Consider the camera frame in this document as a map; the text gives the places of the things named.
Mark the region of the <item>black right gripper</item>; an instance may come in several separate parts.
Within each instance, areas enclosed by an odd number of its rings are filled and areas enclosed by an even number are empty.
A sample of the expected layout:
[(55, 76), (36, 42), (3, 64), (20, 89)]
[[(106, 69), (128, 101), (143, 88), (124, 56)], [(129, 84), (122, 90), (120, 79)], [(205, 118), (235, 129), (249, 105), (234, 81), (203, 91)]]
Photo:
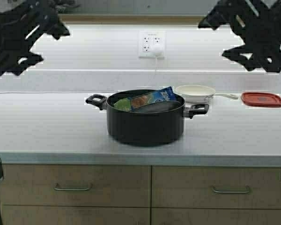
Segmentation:
[(198, 28), (216, 30), (226, 24), (244, 44), (225, 50), (223, 57), (247, 71), (281, 72), (281, 0), (271, 7), (261, 0), (220, 0)]

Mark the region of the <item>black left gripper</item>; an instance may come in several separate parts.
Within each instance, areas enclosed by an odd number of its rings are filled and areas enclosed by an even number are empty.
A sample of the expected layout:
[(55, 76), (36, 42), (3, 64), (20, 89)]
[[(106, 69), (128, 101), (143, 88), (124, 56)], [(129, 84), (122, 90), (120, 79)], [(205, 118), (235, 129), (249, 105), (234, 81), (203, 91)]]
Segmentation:
[(43, 57), (31, 48), (43, 34), (56, 40), (70, 35), (49, 1), (25, 0), (0, 12), (0, 76), (5, 72), (19, 76), (42, 62)]

